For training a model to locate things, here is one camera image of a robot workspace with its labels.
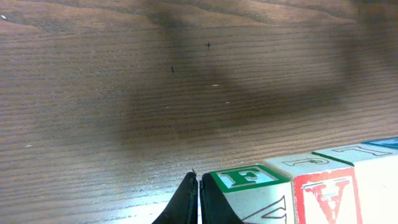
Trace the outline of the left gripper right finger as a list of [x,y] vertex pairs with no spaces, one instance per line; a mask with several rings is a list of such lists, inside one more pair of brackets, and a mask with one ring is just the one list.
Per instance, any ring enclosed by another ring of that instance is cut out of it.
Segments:
[[202,175],[199,190],[202,224],[244,223],[235,214],[210,173]]

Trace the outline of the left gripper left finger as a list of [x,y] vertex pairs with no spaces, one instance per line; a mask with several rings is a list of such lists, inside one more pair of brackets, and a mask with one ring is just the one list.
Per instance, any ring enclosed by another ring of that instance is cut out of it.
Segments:
[[198,181],[194,170],[188,172],[167,206],[152,224],[197,224]]

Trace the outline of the yellow-edged wooden block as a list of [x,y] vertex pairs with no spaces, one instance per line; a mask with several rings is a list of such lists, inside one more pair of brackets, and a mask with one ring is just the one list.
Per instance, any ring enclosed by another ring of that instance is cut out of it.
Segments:
[[211,171],[234,213],[244,223],[294,224],[290,180],[261,164]]

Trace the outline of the red letter A block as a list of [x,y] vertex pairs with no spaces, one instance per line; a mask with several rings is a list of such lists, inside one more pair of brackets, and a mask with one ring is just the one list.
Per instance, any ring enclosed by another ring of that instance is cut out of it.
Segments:
[[266,167],[290,180],[295,222],[361,224],[353,167],[312,153],[265,159]]

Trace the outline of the plain white wooden block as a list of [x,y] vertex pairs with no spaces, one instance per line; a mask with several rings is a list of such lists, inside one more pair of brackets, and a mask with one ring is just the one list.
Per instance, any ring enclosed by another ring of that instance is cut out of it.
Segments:
[[360,143],[312,153],[354,167],[364,223],[397,224],[397,145]]

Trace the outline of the yellow-sided wooden block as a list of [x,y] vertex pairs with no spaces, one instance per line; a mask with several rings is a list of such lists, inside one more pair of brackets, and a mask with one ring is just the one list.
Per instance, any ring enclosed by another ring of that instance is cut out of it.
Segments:
[[398,149],[398,137],[371,140],[363,142],[363,144]]

